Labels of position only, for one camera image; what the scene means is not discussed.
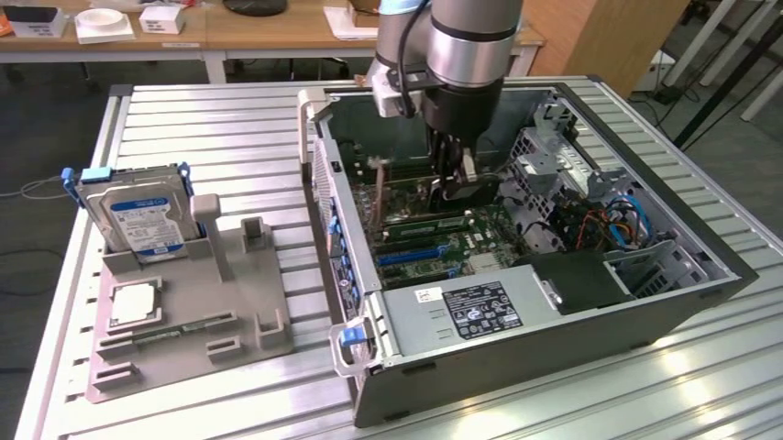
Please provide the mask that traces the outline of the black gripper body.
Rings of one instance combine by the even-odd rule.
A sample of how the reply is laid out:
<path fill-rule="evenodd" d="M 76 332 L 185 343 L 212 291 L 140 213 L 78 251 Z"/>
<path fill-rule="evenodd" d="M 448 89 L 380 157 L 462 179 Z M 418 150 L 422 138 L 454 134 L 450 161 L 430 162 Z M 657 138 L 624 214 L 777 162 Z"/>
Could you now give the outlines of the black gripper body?
<path fill-rule="evenodd" d="M 477 88 L 446 84 L 426 89 L 421 98 L 426 126 L 456 138 L 477 138 L 492 123 L 501 90 L 501 81 Z"/>

